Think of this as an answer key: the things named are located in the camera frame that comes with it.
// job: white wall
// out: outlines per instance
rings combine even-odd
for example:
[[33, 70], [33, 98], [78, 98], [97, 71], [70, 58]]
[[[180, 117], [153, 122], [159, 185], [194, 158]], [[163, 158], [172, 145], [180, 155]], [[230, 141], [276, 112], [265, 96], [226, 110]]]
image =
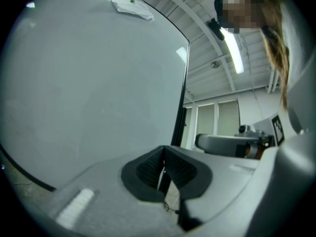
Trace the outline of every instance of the white wall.
[[[287, 112], [284, 111], [282, 109], [282, 106], [280, 105], [281, 93], [279, 89], [277, 89], [275, 92], [271, 92], [270, 94], [267, 94], [264, 88], [257, 89], [255, 90], [255, 95], [252, 91], [245, 91], [222, 97], [202, 100], [196, 102], [195, 105], [198, 106], [204, 104], [238, 100], [240, 124], [253, 124], [266, 119], [278, 112], [285, 138], [289, 138], [296, 134], [290, 124]], [[191, 106], [192, 103], [184, 105], [184, 107]]]

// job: ceiling light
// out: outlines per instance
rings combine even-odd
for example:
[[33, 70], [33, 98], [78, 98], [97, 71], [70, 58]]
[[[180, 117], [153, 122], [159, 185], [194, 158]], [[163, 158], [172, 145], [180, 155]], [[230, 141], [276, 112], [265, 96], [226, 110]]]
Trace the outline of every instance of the ceiling light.
[[26, 4], [26, 7], [27, 8], [35, 8], [35, 3], [30, 2], [30, 3]]
[[187, 51], [184, 47], [181, 47], [177, 50], [177, 54], [181, 57], [181, 59], [184, 61], [184, 63], [187, 62]]
[[229, 52], [231, 53], [236, 73], [241, 74], [243, 73], [243, 64], [242, 64], [242, 59], [240, 55], [240, 51], [236, 42], [236, 39], [234, 37], [234, 34], [231, 34], [227, 32], [225, 29], [221, 28], [222, 34], [225, 36], [225, 42], [228, 46]]

